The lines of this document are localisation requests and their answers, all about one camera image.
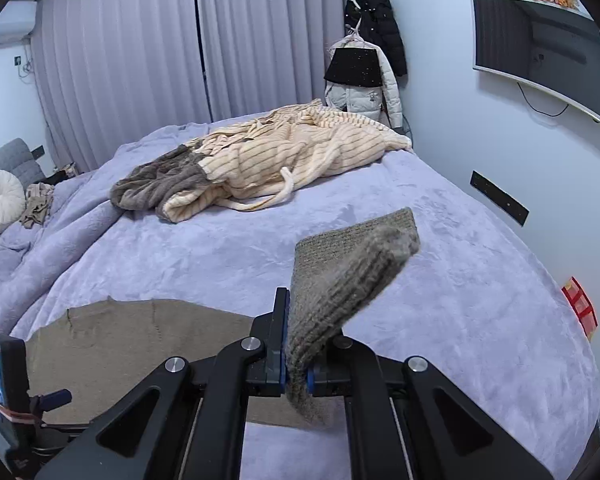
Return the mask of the grey pleated curtains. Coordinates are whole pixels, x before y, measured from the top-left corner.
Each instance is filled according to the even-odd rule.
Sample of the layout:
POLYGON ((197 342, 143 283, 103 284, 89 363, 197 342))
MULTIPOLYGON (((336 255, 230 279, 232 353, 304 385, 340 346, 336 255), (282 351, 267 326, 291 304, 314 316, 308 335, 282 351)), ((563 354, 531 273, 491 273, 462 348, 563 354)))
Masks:
POLYGON ((96 169, 161 127, 323 93, 346 0, 38 0, 31 47, 53 162, 96 169))

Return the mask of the brown knit sweater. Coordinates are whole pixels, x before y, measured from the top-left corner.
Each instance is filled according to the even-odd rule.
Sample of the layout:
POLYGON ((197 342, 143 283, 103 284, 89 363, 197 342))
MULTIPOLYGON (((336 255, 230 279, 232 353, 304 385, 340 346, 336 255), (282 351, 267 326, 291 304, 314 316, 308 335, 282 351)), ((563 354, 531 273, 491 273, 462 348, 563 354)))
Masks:
MULTIPOLYGON (((367 307, 419 250, 414 214, 403 208, 350 228, 300 240, 294 248, 285 393, 248 410, 252 422, 298 429, 336 425, 335 399, 304 383, 330 337, 367 307)), ((116 301, 68 310, 27 341, 32 393, 67 388, 73 402, 55 422, 87 422, 108 410, 170 356, 214 356, 248 332, 247 315, 181 300, 116 301)))

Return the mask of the wall mounted television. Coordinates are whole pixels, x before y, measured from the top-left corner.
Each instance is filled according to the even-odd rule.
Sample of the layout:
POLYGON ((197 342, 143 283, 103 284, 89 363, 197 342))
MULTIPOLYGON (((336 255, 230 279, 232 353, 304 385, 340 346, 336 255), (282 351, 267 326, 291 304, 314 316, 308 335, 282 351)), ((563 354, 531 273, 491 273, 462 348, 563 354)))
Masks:
POLYGON ((534 0, 471 0, 474 62, 543 91, 600 123, 600 29, 592 18, 534 0))

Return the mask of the lavender plush bed blanket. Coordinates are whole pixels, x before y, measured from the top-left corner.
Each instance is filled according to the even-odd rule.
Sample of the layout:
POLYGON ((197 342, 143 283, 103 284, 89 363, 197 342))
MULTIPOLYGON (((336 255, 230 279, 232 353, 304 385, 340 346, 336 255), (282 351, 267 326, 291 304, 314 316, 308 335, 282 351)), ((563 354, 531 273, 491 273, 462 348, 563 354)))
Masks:
POLYGON ((570 476, 600 412, 600 374, 558 285, 505 222, 407 151, 256 212, 213 207, 172 224, 111 205, 134 167, 207 132, 169 126, 125 144, 58 185, 44 226, 6 230, 0 332, 27 339, 107 298, 256 316, 289 284, 299 240, 410 208, 419 252, 344 330, 382 356, 424 356, 555 478, 570 476))

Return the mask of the grey quilted headboard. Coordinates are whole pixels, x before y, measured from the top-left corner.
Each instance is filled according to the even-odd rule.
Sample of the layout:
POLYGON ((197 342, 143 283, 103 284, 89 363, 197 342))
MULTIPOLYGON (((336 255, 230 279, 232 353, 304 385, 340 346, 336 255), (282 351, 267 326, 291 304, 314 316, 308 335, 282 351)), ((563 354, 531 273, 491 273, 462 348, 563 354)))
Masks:
POLYGON ((7 142, 0 148, 0 170, 16 176, 24 189, 30 184, 45 179, 45 174, 22 139, 7 142))

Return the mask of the round white pleated cushion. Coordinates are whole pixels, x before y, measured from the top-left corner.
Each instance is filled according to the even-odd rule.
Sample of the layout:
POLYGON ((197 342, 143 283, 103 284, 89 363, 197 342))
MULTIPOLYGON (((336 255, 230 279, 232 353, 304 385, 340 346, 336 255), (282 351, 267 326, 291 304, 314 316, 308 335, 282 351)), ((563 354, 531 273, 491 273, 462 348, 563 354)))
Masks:
POLYGON ((26 196, 20 180, 0 170, 0 234, 20 219, 26 209, 26 196))

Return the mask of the white air conditioner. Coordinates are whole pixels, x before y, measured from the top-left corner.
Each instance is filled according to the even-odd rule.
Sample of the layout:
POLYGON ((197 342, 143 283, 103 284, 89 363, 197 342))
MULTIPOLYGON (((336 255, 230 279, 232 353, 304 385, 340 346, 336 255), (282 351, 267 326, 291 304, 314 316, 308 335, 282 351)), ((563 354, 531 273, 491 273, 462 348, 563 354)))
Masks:
POLYGON ((35 26, 35 1, 9 1, 0 13, 0 48, 26 38, 35 26))

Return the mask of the grey-brown fleece garment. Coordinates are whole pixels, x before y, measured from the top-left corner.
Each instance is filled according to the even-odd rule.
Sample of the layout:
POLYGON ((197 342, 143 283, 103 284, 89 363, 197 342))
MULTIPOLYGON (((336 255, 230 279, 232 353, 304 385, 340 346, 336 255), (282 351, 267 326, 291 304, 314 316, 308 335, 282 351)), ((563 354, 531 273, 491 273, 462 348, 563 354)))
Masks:
POLYGON ((161 217, 166 201, 175 193, 205 188, 209 181, 199 163, 204 154, 180 144, 152 162, 137 166, 110 191, 114 206, 124 210, 155 209, 161 217))

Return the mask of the cream striped fleece robe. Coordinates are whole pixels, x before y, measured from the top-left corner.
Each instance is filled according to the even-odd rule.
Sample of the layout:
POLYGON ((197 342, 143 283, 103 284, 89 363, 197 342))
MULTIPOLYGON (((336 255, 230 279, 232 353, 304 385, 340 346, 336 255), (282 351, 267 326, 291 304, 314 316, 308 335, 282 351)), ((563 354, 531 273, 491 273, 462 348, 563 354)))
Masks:
POLYGON ((366 166, 387 152, 409 151, 412 141, 376 120, 314 100, 217 128, 185 145, 201 181, 180 185, 157 206, 173 223, 211 205, 273 207, 319 178, 366 166))

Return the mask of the black hanging jacket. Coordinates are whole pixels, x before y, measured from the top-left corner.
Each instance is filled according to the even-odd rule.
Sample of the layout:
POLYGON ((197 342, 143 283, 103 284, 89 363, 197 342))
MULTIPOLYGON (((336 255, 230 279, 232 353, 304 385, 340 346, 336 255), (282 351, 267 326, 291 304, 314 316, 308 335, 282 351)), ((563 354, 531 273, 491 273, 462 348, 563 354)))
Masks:
POLYGON ((404 44, 390 0, 348 0, 344 24, 351 28, 358 25, 362 38, 381 48, 396 78, 407 75, 404 44))

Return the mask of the black wall socket strip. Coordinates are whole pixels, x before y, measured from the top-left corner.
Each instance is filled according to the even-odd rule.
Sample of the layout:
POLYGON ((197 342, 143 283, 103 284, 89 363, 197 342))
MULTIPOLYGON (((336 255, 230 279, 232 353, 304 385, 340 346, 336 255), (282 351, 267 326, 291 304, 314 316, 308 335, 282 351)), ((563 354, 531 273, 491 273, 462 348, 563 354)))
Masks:
POLYGON ((507 194, 477 171, 472 172, 469 183, 475 190, 498 206, 498 208, 508 214, 520 226, 524 226, 528 219, 529 211, 522 203, 519 203, 513 196, 507 194))

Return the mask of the small beige crumpled cloth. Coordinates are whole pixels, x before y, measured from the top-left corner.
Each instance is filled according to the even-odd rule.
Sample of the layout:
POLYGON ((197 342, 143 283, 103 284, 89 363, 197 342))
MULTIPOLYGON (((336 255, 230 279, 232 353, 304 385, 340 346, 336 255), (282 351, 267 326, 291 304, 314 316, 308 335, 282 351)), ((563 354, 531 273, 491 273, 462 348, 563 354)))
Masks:
POLYGON ((47 183, 33 183, 26 189, 26 208, 20 216, 20 223, 25 229, 35 224, 42 226, 52 208, 54 187, 47 183))

